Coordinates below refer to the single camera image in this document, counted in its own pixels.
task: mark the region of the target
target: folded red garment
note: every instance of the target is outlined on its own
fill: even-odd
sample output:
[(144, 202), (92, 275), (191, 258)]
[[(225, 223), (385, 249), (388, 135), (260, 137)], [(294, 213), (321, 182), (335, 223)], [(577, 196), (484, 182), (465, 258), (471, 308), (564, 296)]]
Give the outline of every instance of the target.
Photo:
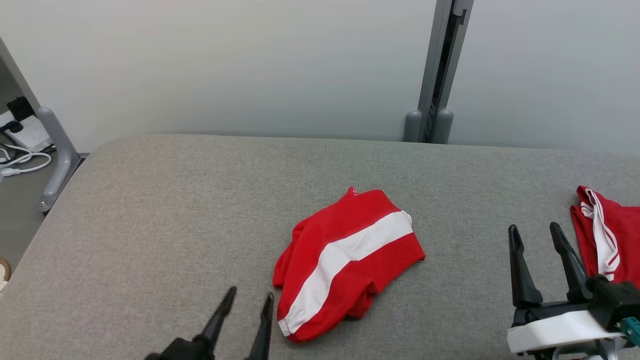
[(585, 186), (577, 193), (571, 218), (587, 275), (640, 288), (640, 207), (621, 206)]
[(373, 296), (424, 252), (411, 217), (382, 190), (353, 187), (338, 202), (302, 220), (276, 263), (282, 288), (278, 324), (291, 341), (316, 338), (345, 317), (364, 317)]

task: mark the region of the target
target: white trim with red lines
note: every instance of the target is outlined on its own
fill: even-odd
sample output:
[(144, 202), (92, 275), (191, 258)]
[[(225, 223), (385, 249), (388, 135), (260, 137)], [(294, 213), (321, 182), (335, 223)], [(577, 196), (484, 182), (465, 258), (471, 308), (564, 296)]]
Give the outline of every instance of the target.
[(604, 222), (604, 209), (598, 195), (589, 188), (585, 188), (584, 192), (589, 197), (591, 204), (581, 202), (580, 210), (584, 216), (593, 220), (593, 239), (598, 254), (598, 273), (605, 275), (611, 281), (614, 279), (614, 271), (620, 265), (618, 241), (616, 235)]
[(284, 336), (295, 334), (304, 323), (318, 314), (329, 296), (333, 278), (349, 262), (360, 261), (412, 232), (411, 216), (404, 211), (396, 211), (355, 234), (327, 244), (289, 312), (278, 321)]

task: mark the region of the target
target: gray fabric tablecloth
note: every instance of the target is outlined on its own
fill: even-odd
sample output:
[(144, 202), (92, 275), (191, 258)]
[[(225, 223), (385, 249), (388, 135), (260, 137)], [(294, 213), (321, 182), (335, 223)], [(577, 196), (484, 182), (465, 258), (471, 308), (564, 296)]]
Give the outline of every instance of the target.
[(291, 343), (274, 322), (271, 358), (515, 357), (508, 225), (520, 229), (545, 300), (563, 300), (549, 223), (576, 247), (576, 187), (638, 205), (638, 179), (639, 158), (569, 151), (206, 135), (113, 142), (71, 179), (1, 294), (0, 359), (143, 359), (202, 330), (231, 285), (216, 355), (242, 359), (291, 229), (349, 186), (382, 189), (411, 214), (426, 260), (364, 319), (314, 341)]

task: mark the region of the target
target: round brown object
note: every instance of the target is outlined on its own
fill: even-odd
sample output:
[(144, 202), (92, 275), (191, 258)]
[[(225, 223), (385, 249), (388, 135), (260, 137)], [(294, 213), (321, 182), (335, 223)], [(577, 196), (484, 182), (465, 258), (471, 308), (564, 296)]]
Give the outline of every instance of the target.
[(11, 279), (11, 265), (4, 258), (0, 258), (0, 265), (4, 266), (4, 281)]

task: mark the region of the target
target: teal connector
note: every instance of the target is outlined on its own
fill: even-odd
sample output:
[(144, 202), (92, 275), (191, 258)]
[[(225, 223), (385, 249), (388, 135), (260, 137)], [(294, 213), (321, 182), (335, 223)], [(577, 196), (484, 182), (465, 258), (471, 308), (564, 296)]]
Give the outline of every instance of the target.
[(625, 318), (622, 321), (620, 330), (627, 336), (629, 341), (640, 346), (640, 321), (638, 319), (633, 316)]

